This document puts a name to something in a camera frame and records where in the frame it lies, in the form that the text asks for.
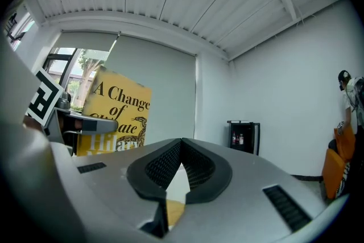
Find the black cap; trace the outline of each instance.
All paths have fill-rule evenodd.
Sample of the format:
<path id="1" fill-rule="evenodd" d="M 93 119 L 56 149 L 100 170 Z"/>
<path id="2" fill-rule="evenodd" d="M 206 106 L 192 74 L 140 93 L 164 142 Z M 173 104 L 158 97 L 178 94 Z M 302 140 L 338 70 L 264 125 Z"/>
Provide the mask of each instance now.
<path id="1" fill-rule="evenodd" d="M 337 78 L 339 79 L 339 81 L 345 81 L 347 77 L 350 77 L 350 74 L 346 70 L 341 71 L 339 73 L 339 76 L 337 76 Z"/>

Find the roller blind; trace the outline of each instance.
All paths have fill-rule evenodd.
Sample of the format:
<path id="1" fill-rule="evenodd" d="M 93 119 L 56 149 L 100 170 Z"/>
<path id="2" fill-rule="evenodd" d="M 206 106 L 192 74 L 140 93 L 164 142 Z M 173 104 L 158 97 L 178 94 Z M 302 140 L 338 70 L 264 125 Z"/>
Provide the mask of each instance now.
<path id="1" fill-rule="evenodd" d="M 121 36 L 105 65 L 152 89 L 146 144 L 169 138 L 193 138 L 194 56 L 146 40 Z"/>
<path id="2" fill-rule="evenodd" d="M 63 32 L 53 47 L 108 51 L 116 37 L 97 32 Z"/>

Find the window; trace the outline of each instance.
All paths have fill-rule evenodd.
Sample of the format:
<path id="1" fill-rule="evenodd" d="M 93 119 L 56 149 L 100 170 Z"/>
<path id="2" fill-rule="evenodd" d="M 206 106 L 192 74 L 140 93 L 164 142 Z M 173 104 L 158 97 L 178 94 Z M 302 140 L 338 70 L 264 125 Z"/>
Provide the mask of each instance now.
<path id="1" fill-rule="evenodd" d="M 71 95 L 71 109 L 81 112 L 88 89 L 109 52 L 77 48 L 54 48 L 43 68 Z"/>

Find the fluorescent light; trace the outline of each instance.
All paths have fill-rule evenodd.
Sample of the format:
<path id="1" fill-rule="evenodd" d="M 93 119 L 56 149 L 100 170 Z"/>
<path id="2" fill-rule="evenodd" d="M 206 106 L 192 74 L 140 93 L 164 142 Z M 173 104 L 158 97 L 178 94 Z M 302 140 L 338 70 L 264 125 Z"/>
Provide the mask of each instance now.
<path id="1" fill-rule="evenodd" d="M 112 45 L 112 46 L 111 46 L 111 48 L 109 49 L 109 53 L 110 53 L 110 52 L 112 51 L 112 49 L 114 48 L 114 46 L 115 46 L 115 44 L 116 44 L 116 41 L 117 41 L 117 40 L 115 40 L 115 41 L 114 41 L 113 45 Z"/>

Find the tree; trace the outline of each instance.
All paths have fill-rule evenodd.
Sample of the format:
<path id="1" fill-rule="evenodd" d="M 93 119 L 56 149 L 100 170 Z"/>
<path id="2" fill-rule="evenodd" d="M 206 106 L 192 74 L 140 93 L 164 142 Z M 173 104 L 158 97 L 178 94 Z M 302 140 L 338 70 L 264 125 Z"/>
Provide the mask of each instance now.
<path id="1" fill-rule="evenodd" d="M 85 57 L 86 50 L 82 50 L 80 53 L 80 57 L 78 58 L 78 63 L 80 64 L 81 69 L 83 70 L 80 86 L 78 88 L 76 94 L 75 105 L 82 106 L 83 102 L 86 98 L 86 86 L 89 80 L 90 74 L 97 70 L 100 65 L 104 63 L 102 60 L 92 59 Z"/>
<path id="2" fill-rule="evenodd" d="M 70 83 L 68 83 L 67 91 L 69 94 L 72 95 L 71 104 L 74 103 L 76 94 L 78 92 L 78 88 L 80 87 L 80 82 L 73 80 Z"/>

